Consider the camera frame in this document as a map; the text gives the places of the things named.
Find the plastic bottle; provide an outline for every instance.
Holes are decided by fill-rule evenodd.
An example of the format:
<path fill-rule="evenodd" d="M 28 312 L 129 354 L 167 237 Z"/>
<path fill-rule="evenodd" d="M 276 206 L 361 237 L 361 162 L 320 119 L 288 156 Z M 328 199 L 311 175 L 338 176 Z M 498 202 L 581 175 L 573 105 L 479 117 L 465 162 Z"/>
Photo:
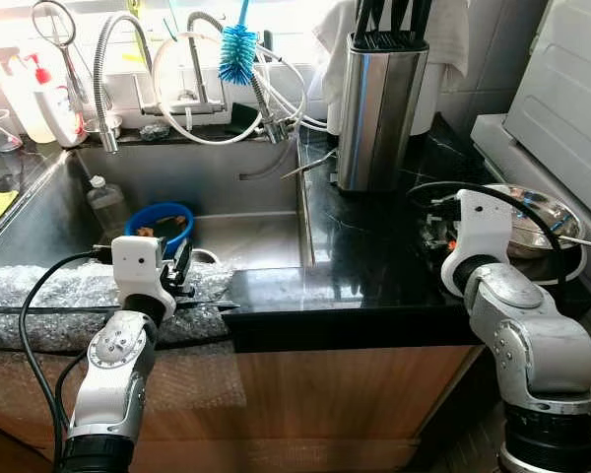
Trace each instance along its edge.
<path fill-rule="evenodd" d="M 2 92 L 31 139 L 37 143 L 50 143 L 55 141 L 55 137 L 43 119 L 33 96 L 30 74 L 23 66 L 14 72 L 9 62 L 19 52 L 20 49 L 17 47 L 0 47 L 0 64 L 5 73 L 0 84 Z"/>
<path fill-rule="evenodd" d="M 93 189 L 88 192 L 88 202 L 95 211 L 107 238 L 123 235 L 125 224 L 131 217 L 120 187 L 105 183 L 100 175 L 90 179 Z"/>
<path fill-rule="evenodd" d="M 35 78 L 38 86 L 33 95 L 50 131 L 57 143 L 64 148 L 72 148 L 83 143 L 88 133 L 83 127 L 83 115 L 74 111 L 68 97 L 68 88 L 52 84 L 50 72 L 39 65 L 37 53 L 24 58 L 35 63 Z"/>

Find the white appliance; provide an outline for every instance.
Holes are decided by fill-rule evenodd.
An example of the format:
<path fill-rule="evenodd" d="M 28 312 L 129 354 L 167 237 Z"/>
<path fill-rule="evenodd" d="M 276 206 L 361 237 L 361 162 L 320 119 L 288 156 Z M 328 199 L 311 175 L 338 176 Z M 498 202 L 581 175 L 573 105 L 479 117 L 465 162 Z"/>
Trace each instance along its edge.
<path fill-rule="evenodd" d="M 591 0 L 549 3 L 510 111 L 479 116 L 471 138 L 507 182 L 564 201 L 591 240 Z"/>

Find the blue bowl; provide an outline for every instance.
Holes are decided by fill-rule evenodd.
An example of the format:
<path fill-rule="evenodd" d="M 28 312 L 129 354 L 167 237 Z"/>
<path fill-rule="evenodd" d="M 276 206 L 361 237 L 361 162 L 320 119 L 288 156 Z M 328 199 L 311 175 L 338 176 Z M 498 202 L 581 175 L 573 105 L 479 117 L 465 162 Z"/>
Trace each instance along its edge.
<path fill-rule="evenodd" d="M 163 202 L 145 207 L 131 216 L 131 219 L 125 225 L 125 234 L 129 236 L 135 235 L 136 231 L 141 227 L 148 227 L 160 219 L 177 217 L 178 215 L 186 217 L 187 225 L 181 234 L 166 242 L 164 257 L 172 258 L 177 248 L 193 229 L 193 214 L 186 206 L 175 202 Z"/>

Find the black connector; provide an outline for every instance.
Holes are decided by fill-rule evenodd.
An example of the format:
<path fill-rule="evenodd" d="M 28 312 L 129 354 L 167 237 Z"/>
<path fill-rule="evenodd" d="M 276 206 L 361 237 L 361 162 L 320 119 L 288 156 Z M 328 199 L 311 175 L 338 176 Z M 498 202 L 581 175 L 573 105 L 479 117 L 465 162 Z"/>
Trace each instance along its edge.
<path fill-rule="evenodd" d="M 111 246 L 95 244 L 92 246 L 92 258 L 102 264 L 111 264 Z"/>

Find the robotic arm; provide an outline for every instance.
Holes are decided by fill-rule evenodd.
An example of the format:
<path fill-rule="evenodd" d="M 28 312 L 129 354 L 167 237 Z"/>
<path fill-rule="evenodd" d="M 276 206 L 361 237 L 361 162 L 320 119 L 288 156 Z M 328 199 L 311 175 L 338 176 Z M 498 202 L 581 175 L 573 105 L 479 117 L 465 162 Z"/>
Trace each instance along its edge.
<path fill-rule="evenodd" d="M 503 472 L 591 472 L 591 339 L 508 263 L 511 207 L 461 190 L 457 245 L 441 277 L 464 297 L 495 358 L 505 406 Z"/>
<path fill-rule="evenodd" d="M 138 439 L 158 327 L 175 300 L 164 290 L 161 242 L 122 236 L 111 245 L 121 310 L 88 348 L 60 471 L 126 473 Z"/>

